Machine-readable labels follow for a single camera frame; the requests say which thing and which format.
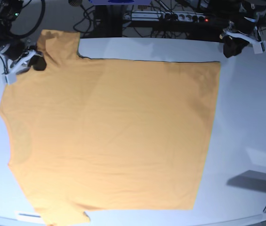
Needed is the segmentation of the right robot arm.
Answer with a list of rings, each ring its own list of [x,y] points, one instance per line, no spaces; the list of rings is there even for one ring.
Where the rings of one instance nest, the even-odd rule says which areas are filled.
[[[24,60],[27,67],[33,67],[36,71],[44,71],[47,67],[43,54],[35,46],[28,47],[23,41],[39,28],[45,15],[46,2],[41,1],[40,15],[35,26],[24,34],[14,34],[11,32],[12,23],[24,9],[23,3],[22,0],[0,0],[0,59],[5,75],[11,72],[8,60],[15,62],[12,69],[22,65],[20,60]]]

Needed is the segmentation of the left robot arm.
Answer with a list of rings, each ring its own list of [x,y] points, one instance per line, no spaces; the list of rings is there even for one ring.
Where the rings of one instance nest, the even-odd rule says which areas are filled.
[[[255,54],[266,52],[261,27],[266,27],[266,0],[242,0],[239,12],[230,17],[228,27],[219,36],[224,42],[225,57],[240,54],[248,45],[253,47]]]

